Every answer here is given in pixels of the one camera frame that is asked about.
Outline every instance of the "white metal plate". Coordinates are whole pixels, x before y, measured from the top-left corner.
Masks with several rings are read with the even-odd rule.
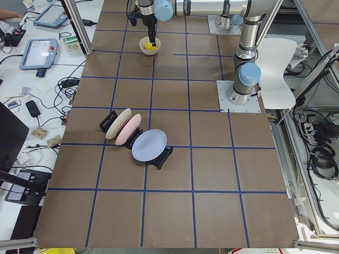
[[[232,86],[234,81],[230,80],[218,80],[218,97],[219,97],[219,106],[221,112],[236,112],[236,113],[261,113],[258,98],[256,96],[251,97],[249,101],[243,105],[238,106],[230,102],[226,97],[227,89]]]
[[[208,27],[210,29],[210,34],[220,34],[220,35],[240,35],[240,26],[239,25],[231,25],[231,28],[228,30],[219,29],[216,26],[216,19],[218,15],[208,15]]]

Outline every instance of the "white chair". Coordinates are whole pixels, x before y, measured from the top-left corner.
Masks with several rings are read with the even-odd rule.
[[[297,43],[281,38],[265,38],[258,46],[261,94],[264,107],[282,110],[292,108],[296,99],[286,84],[283,74],[296,51]]]

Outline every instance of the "blue plate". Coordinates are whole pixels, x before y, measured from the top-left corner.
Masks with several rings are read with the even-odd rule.
[[[134,142],[132,155],[139,161],[150,161],[157,158],[167,144],[166,134],[161,130],[149,130],[141,134]]]

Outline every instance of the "yellow object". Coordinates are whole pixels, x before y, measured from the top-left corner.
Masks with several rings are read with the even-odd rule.
[[[146,50],[155,50],[157,48],[158,48],[158,46],[153,47],[152,43],[150,43],[150,42],[147,42],[146,45],[144,46],[144,49],[146,49]]]
[[[76,254],[74,248],[40,249],[39,253],[43,253],[43,254]]]

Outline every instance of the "black monitor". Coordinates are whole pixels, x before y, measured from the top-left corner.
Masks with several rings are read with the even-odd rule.
[[[5,105],[0,103],[0,186],[12,183],[5,200],[19,204],[37,205],[46,191],[50,173],[23,169],[18,176],[9,174],[23,147],[29,128]]]

